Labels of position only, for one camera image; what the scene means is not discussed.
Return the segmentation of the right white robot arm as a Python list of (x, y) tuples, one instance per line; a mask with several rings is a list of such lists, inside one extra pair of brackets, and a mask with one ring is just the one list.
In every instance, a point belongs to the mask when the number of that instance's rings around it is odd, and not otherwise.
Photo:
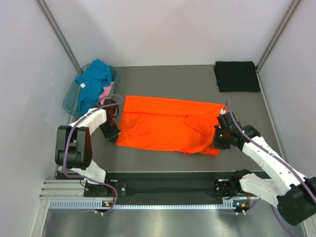
[(220, 150), (237, 147), (255, 161), (270, 177), (270, 181), (243, 169), (229, 179), (235, 195), (253, 194), (275, 207), (281, 217), (296, 226), (316, 213), (316, 179), (307, 178), (292, 168), (251, 125), (242, 127), (234, 113), (220, 111), (212, 147)]

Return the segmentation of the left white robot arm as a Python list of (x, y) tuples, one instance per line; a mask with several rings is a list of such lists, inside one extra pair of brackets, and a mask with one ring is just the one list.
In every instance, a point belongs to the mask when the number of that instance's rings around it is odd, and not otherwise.
[(55, 163), (63, 167), (66, 177), (95, 184), (96, 192), (102, 196), (111, 192), (112, 184), (106, 180), (107, 172), (93, 160), (91, 135), (101, 129), (106, 140), (116, 143), (120, 130), (114, 118), (118, 113), (118, 102), (106, 99), (104, 104), (92, 106), (77, 121), (57, 129)]

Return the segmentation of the orange t shirt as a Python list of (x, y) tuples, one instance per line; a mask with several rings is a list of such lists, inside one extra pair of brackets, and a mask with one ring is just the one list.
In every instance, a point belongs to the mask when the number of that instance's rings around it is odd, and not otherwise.
[(216, 103), (127, 95), (116, 145), (216, 157), (220, 150), (211, 144), (223, 108)]

